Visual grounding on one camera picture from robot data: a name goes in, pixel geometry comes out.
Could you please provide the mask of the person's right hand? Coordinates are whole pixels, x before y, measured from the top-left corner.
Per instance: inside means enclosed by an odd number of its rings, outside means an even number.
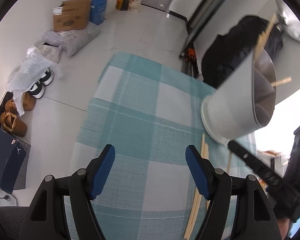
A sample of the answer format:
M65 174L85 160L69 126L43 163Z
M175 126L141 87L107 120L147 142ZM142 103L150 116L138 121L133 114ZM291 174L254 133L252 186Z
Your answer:
M287 217L278 218L277 222L280 230L281 239L285 240L290 231L290 220Z

